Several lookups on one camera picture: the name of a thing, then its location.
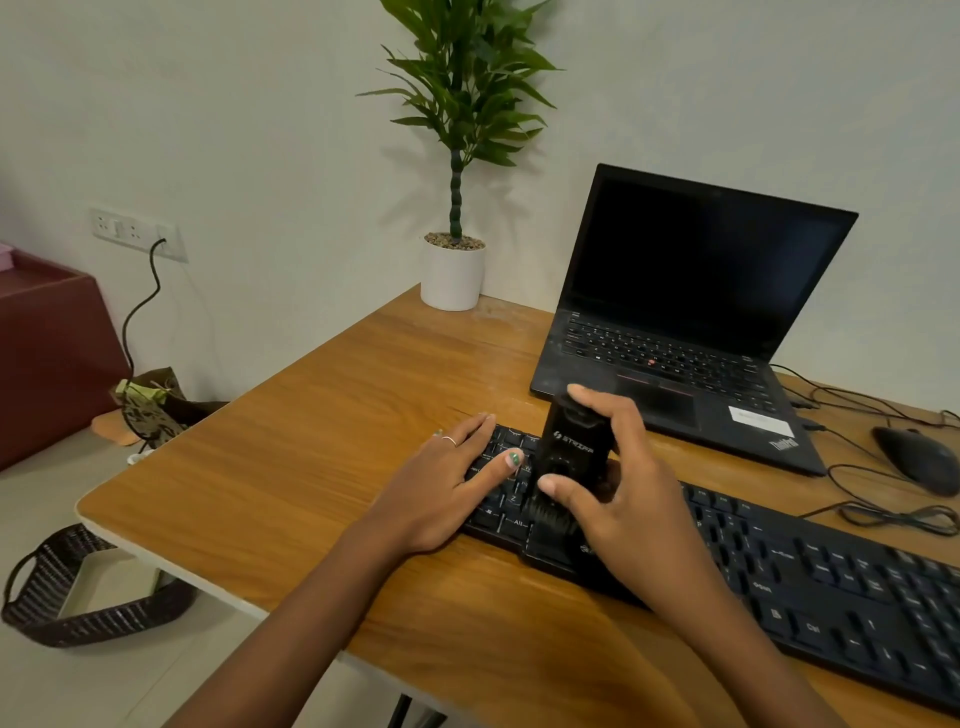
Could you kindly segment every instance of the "black keyboard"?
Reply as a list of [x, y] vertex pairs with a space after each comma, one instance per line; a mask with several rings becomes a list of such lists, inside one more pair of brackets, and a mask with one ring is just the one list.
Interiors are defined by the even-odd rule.
[[[462, 530], [521, 561], [639, 604], [579, 532], [525, 517], [539, 438], [498, 425], [473, 475], [507, 448], [527, 460]], [[960, 716], [960, 569], [682, 484], [727, 584], [781, 651]]]
[[579, 316], [570, 317], [561, 349], [564, 353], [715, 392], [736, 400], [741, 406], [777, 411], [757, 364], [749, 359], [707, 352]]

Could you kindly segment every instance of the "wall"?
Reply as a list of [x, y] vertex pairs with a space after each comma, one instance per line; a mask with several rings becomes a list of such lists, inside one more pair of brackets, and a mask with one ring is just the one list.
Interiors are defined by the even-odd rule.
[[[557, 0], [560, 109], [516, 170], [465, 177], [485, 292], [555, 306], [598, 161], [852, 208], [777, 360], [957, 408], [958, 27], [937, 0]], [[119, 320], [146, 256], [86, 208], [179, 222], [190, 262], [160, 261], [136, 360], [245, 391], [416, 282], [443, 228], [443, 150], [353, 96], [384, 84], [380, 42], [412, 50], [372, 0], [3, 0], [0, 237], [95, 275]]]

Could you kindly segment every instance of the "desk leg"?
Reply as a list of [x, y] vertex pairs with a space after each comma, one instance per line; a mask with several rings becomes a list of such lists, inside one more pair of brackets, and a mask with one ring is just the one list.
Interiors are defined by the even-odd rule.
[[[407, 711], [409, 710], [410, 695], [402, 693], [400, 699], [396, 702], [394, 714], [390, 718], [390, 724], [387, 728], [402, 728], [403, 720], [407, 717]], [[437, 713], [432, 708], [427, 708], [427, 712], [423, 714], [417, 728], [440, 728], [444, 723], [446, 723], [446, 716], [443, 713]]]

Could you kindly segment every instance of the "green leaves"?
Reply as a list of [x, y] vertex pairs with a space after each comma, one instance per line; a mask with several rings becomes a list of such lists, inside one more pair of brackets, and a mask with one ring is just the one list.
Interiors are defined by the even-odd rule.
[[483, 159], [515, 166], [511, 156], [539, 134], [546, 122], [524, 108], [554, 106], [531, 83], [556, 66], [538, 53], [528, 36], [537, 3], [515, 9], [511, 0], [380, 0], [384, 10], [414, 36], [418, 54], [387, 51], [387, 62], [406, 87], [359, 96], [397, 95], [417, 116], [393, 119], [403, 126], [432, 129], [463, 164]]

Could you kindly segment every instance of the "laptop screen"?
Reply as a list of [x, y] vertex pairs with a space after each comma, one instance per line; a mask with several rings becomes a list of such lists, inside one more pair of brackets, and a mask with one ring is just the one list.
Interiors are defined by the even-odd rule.
[[562, 305], [769, 361], [856, 218], [601, 164]]

